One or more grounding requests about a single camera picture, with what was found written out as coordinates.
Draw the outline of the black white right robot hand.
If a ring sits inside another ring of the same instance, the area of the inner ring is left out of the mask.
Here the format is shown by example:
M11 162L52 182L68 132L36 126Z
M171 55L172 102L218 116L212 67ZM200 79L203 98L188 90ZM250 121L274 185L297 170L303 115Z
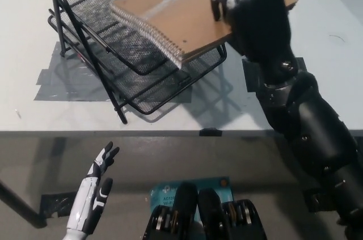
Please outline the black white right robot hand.
M277 86L297 74L284 0L210 0L210 4L214 20L230 26L235 46L259 65L266 85Z

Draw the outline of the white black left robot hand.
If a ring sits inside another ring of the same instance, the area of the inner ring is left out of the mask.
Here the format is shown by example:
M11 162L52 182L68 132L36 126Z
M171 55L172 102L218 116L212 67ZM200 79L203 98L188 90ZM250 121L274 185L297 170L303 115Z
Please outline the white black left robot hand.
M75 196L64 239L86 239L94 233L113 185L111 178L100 181L119 150L109 142L93 160Z

